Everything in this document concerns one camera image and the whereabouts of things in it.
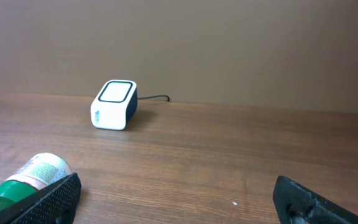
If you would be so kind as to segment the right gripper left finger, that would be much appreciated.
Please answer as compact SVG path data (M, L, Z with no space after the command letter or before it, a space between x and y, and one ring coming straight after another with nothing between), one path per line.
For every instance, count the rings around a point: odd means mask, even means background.
M73 224L81 181L72 173L0 211L0 224Z

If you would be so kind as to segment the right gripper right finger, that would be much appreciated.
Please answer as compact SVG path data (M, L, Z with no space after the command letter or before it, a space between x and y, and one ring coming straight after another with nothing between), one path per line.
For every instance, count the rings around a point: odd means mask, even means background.
M275 183L273 202L280 223L358 223L358 215L283 175Z

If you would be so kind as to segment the green lid white jar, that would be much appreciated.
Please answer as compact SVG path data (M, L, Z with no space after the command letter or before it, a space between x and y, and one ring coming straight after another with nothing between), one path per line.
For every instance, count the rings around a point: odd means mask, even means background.
M40 153L0 185L0 211L72 174L60 156Z

